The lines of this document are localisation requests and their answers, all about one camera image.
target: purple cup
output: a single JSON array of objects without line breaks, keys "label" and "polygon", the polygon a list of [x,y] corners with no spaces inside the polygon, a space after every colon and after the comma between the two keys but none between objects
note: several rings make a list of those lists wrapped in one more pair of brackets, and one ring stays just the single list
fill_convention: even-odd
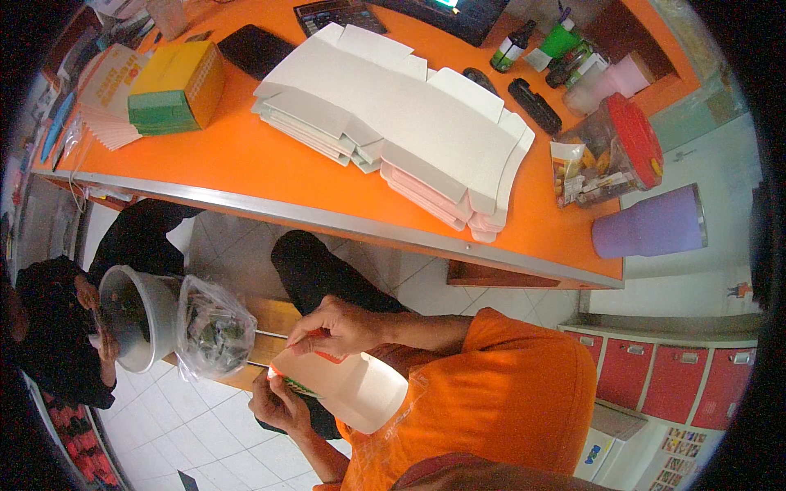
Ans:
[{"label": "purple cup", "polygon": [[707,246],[699,186],[694,182],[595,220],[595,252],[604,259],[657,256]]}]

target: orange t-shirt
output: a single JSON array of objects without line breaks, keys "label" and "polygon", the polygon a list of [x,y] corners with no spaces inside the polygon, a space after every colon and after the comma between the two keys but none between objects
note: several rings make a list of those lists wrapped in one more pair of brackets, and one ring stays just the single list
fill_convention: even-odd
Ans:
[{"label": "orange t-shirt", "polygon": [[337,422],[352,444],[340,488],[388,489],[411,465],[451,452],[572,475],[595,379],[590,353],[569,336],[480,310],[460,354],[410,370],[402,407],[377,432]]}]

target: person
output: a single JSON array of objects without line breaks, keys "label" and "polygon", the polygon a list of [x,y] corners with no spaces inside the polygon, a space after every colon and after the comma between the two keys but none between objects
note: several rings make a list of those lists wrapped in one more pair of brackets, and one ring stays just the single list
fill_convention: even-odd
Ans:
[{"label": "person", "polygon": [[[115,400],[119,344],[94,322],[97,286],[117,264],[156,275],[182,275],[183,254],[167,240],[167,232],[201,211],[142,200],[120,212],[98,244],[88,273],[65,255],[20,270],[16,288],[4,271],[3,324],[9,332],[3,344],[9,360],[64,401],[108,409]],[[97,348],[88,339],[94,330]]]},{"label": "person", "polygon": [[303,231],[286,233],[271,260],[303,315],[287,349],[365,351],[409,381],[401,408],[373,434],[333,420],[351,443],[348,459],[326,441],[332,428],[314,425],[317,407],[282,377],[255,379],[249,408],[300,447],[324,483],[315,489],[603,489],[571,476],[596,370],[569,336],[491,308],[411,312]]}]

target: green bottle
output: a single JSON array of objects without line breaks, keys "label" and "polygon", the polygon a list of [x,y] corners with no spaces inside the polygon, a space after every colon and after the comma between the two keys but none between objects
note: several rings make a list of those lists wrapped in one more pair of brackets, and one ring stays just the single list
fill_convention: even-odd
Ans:
[{"label": "green bottle", "polygon": [[530,51],[524,60],[537,71],[545,70],[551,60],[561,58],[582,41],[581,36],[573,32],[573,27],[575,24],[570,19],[554,26],[540,47]]},{"label": "green bottle", "polygon": [[518,29],[505,38],[505,41],[499,46],[497,52],[489,60],[491,67],[505,73],[513,65],[521,53],[527,48],[530,41],[532,31],[534,31],[537,24],[534,20],[529,20],[521,29]]}]

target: cabinet drawer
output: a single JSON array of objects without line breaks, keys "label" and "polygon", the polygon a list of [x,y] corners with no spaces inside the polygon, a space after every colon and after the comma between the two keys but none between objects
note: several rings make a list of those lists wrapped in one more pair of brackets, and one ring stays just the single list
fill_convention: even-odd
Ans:
[{"label": "cabinet drawer", "polygon": [[653,345],[609,339],[603,358],[597,397],[635,409],[647,379]]},{"label": "cabinet drawer", "polygon": [[755,349],[715,350],[707,384],[691,423],[695,427],[725,430],[734,417],[753,369]]},{"label": "cabinet drawer", "polygon": [[641,412],[685,423],[701,384],[708,350],[658,346]]},{"label": "cabinet drawer", "polygon": [[573,331],[564,331],[565,334],[569,335],[579,344],[584,346],[588,351],[589,354],[592,355],[592,361],[595,363],[597,367],[598,360],[601,359],[601,347],[603,347],[603,336],[593,336],[589,334],[582,334],[581,332],[573,332]]}]

